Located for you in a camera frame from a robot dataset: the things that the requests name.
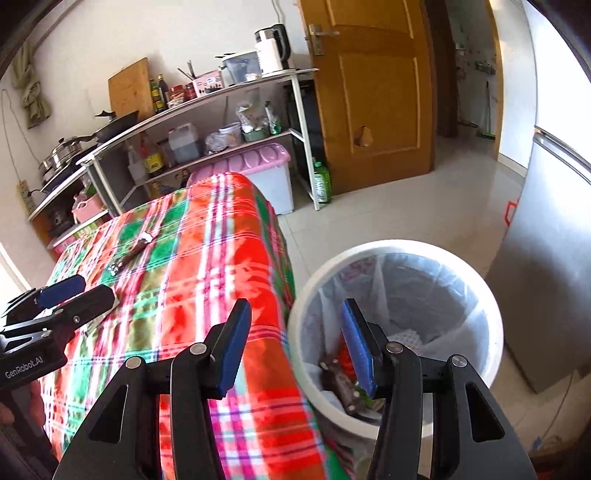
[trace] green detergent bottle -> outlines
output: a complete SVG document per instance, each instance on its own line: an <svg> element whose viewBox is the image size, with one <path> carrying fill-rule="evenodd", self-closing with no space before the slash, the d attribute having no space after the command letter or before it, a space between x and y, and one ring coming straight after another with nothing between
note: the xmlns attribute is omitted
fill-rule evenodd
<svg viewBox="0 0 591 480"><path fill-rule="evenodd" d="M314 160L314 187L320 203L330 203L332 189L330 187L330 172L321 162Z"/></svg>

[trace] silver bolt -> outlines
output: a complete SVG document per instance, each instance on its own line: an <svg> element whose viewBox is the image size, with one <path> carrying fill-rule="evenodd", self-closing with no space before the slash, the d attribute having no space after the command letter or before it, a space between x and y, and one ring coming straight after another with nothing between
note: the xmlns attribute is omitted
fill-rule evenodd
<svg viewBox="0 0 591 480"><path fill-rule="evenodd" d="M398 342L388 342L386 343L386 350L390 353L402 353L404 345Z"/></svg>
<svg viewBox="0 0 591 480"><path fill-rule="evenodd" d="M191 345L189 351L193 355L202 355L207 352L207 345L205 345L205 343L194 343Z"/></svg>
<svg viewBox="0 0 591 480"><path fill-rule="evenodd" d="M468 364L468 360L466 360L464 357L462 357L461 355L454 355L452 357L452 363L456 366L456 367L460 367L463 368Z"/></svg>
<svg viewBox="0 0 591 480"><path fill-rule="evenodd" d="M138 356L132 356L127 359L125 366L127 368L138 368L142 364L142 359Z"/></svg>

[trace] human hand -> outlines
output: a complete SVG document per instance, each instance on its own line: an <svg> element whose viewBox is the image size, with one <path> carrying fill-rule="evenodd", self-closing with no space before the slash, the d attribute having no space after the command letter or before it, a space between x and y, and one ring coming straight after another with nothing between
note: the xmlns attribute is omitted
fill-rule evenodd
<svg viewBox="0 0 591 480"><path fill-rule="evenodd" d="M43 427L45 425L45 408L43 399L41 398L41 384L39 380L35 380L29 384L31 390L31 404L29 405L29 412L33 421ZM10 409L0 403L0 424L10 425L14 422L14 415Z"/></svg>

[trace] baseboard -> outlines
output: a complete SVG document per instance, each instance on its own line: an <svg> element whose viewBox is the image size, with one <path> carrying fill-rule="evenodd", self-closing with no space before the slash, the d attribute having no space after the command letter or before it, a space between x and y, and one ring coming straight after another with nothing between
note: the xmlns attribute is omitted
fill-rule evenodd
<svg viewBox="0 0 591 480"><path fill-rule="evenodd" d="M519 165L515 160L511 160L509 157L499 153L499 162L502 163L505 167L510 168L514 172L521 175L523 178L527 175L527 168L523 165Z"/></svg>

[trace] power strip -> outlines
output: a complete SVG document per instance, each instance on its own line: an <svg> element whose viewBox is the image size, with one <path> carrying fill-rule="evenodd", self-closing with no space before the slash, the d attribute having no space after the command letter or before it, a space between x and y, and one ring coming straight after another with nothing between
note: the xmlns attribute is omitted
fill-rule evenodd
<svg viewBox="0 0 591 480"><path fill-rule="evenodd" d="M35 203L33 202L33 197L31 196L31 191L29 190L29 185L26 180L21 180L17 184L17 192L21 196L23 203L25 204L25 208L27 209L27 216L32 214L35 210Z"/></svg>

